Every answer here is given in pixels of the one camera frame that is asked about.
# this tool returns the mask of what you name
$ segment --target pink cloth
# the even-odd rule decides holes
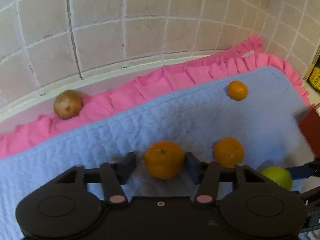
[[[84,106],[77,117],[64,121],[56,114],[41,115],[34,122],[17,126],[13,132],[0,135],[0,158],[25,151],[53,136],[107,118],[166,93],[267,65],[281,70],[306,105],[309,105],[308,93],[301,87],[302,79],[290,64],[276,56],[261,53],[261,48],[260,37],[253,35],[247,41],[221,53],[163,66],[112,91],[83,97]],[[241,57],[251,50],[256,54]]]

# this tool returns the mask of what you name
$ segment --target screw hole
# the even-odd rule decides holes
[[[157,202],[157,206],[158,207],[163,207],[165,205],[165,202],[164,201],[158,201]]]

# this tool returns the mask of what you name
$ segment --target blue blanket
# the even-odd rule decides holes
[[[235,79],[249,89],[242,101],[232,100],[226,93]],[[147,172],[143,155],[161,140],[173,141],[201,161],[210,162],[214,144],[234,137],[244,147],[244,163],[255,169],[304,164],[305,156],[312,160],[312,154],[295,115],[305,109],[287,78],[275,68],[264,67],[175,91],[58,135],[0,160],[0,239],[22,238],[14,213],[23,197],[76,164],[96,168],[116,162],[130,151],[137,154],[138,165],[123,186],[129,199],[133,195],[193,196],[197,186],[185,171],[170,180],[155,179]],[[88,188],[103,198],[99,185]],[[301,183],[294,184],[294,189],[300,188]],[[221,186],[219,197],[230,190],[230,185]]]

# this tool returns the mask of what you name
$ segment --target tangerine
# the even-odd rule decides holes
[[[248,89],[242,82],[233,80],[228,85],[228,94],[234,100],[241,101],[247,97]]]
[[[144,163],[152,176],[159,179],[171,179],[183,167],[184,152],[176,143],[157,142],[144,155]]]
[[[213,156],[222,167],[233,168],[243,161],[244,150],[236,139],[227,137],[216,144]]]

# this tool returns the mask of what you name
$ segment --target green apple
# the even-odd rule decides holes
[[[280,186],[290,190],[292,187],[292,177],[288,170],[281,167],[269,167],[261,171],[263,176],[271,179]]]

